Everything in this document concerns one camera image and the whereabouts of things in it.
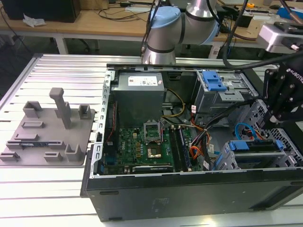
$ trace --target blue cable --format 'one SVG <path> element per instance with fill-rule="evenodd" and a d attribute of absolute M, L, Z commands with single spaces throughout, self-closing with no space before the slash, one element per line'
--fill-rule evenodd
<path fill-rule="evenodd" d="M 242 138 L 240 137 L 239 132 L 238 132 L 239 126 L 240 126 L 240 125 L 244 125 L 244 126 L 248 127 L 248 128 L 251 130 L 252 136 L 253 136 L 255 139 L 258 140 L 258 137 L 257 137 L 257 134 L 256 134 L 255 130 L 254 130 L 250 125 L 248 125 L 248 124 L 246 124 L 246 123 L 238 123 L 238 124 L 236 125 L 236 127 L 235 127 L 235 135 L 236 135 L 236 137 L 237 137 L 238 140 L 242 140 Z"/>

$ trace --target ram slot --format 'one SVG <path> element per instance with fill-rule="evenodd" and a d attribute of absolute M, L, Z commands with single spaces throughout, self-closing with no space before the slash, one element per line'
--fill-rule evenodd
<path fill-rule="evenodd" d="M 174 160 L 174 167 L 176 172 L 180 172 L 181 170 L 181 160 L 177 145 L 177 138 L 175 135 L 175 131 L 173 129 L 169 129 L 169 140 L 170 140 L 170 147 L 172 152 L 172 157 Z"/>
<path fill-rule="evenodd" d="M 185 163 L 186 163 L 187 168 L 190 168 L 191 163 L 190 163 L 190 159 L 189 159 L 188 149 L 187 149 L 187 146 L 186 146 L 185 140 L 184 140 L 184 134 L 183 134 L 183 131 L 181 128 L 178 129 L 178 131 L 179 131 L 179 136 L 180 136 L 180 140 L 181 140 L 182 151 L 183 151 L 184 158 L 185 158 Z"/>

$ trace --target cable on table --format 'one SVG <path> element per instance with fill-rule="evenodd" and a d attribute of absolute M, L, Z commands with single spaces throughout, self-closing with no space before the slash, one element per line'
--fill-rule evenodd
<path fill-rule="evenodd" d="M 13 30 L 13 28 L 8 24 L 8 22 L 6 21 L 3 13 L 2 13 L 2 10 L 4 9 L 4 7 L 2 6 L 0 8 L 0 13 L 1 13 L 1 16 L 5 22 L 5 24 L 9 27 L 9 29 L 15 34 L 15 36 L 20 40 L 20 42 L 24 45 L 25 49 L 31 54 L 33 55 L 33 52 L 25 45 L 25 43 L 23 42 L 23 40 L 20 38 L 20 36 L 17 35 L 17 33 Z"/>
<path fill-rule="evenodd" d="M 247 3 L 248 3 L 248 0 L 244 0 L 243 6 L 239 12 L 238 18 L 232 28 L 232 32 L 228 35 L 226 46 L 229 46 L 232 41 L 232 37 L 233 37 L 233 35 L 237 29 L 237 26 L 241 20 L 241 17 L 245 11 Z M 264 60 L 264 61 L 258 61 L 258 62 L 254 62 L 254 63 L 249 63 L 249 64 L 244 64 L 244 65 L 230 64 L 227 60 L 227 54 L 228 54 L 228 48 L 225 47 L 224 52 L 223 52 L 223 63 L 225 64 L 226 67 L 233 69 L 233 70 L 244 70 L 244 69 L 251 69 L 251 68 L 261 67 L 261 66 L 275 64 L 275 63 L 282 63 L 282 62 L 285 62 L 285 61 L 288 61 L 288 60 L 291 60 L 294 58 L 302 57 L 303 51 L 297 51 L 296 53 L 283 55 L 281 57 L 276 57 L 276 58 L 272 58 L 272 59 L 268 59 L 268 60 Z"/>
<path fill-rule="evenodd" d="M 215 18 L 215 20 L 217 21 L 217 23 L 218 23 L 221 27 L 223 27 L 224 29 L 226 29 L 228 33 L 231 34 L 231 31 L 228 29 L 228 27 L 226 27 L 225 25 L 223 25 L 223 24 L 221 23 L 221 21 L 219 20 L 219 18 L 217 17 L 217 15 L 214 13 L 213 8 L 212 8 L 212 6 L 210 5 L 209 0 L 206 0 L 206 4 L 207 4 L 207 7 L 208 7 L 210 13 L 211 13 L 212 16 Z M 251 40 L 251 41 L 255 41 L 255 40 L 256 40 L 256 38 L 249 38 L 249 37 L 245 37 L 245 36 L 238 35 L 238 34 L 235 34 L 235 33 L 233 33 L 232 35 L 235 36 L 235 37 L 237 37 L 237 38 L 244 39 L 244 40 Z"/>

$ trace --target black box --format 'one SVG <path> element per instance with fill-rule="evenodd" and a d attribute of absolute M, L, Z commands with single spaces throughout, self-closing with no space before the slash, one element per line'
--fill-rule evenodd
<path fill-rule="evenodd" d="M 80 14 L 79 0 L 2 0 L 2 4 L 12 20 L 22 20 L 25 14 L 35 19 L 73 23 Z"/>

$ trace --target white paper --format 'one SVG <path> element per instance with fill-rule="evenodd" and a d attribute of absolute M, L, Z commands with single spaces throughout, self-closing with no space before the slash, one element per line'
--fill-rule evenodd
<path fill-rule="evenodd" d="M 23 22 L 26 23 L 28 26 L 35 27 L 35 26 L 46 25 L 43 19 L 34 19 L 26 16 L 25 14 L 23 14 L 23 16 L 24 16 Z"/>
<path fill-rule="evenodd" d="M 203 165 L 204 165 L 204 167 L 207 169 L 207 170 L 209 170 L 209 164 L 204 160 L 204 162 L 203 162 Z"/>

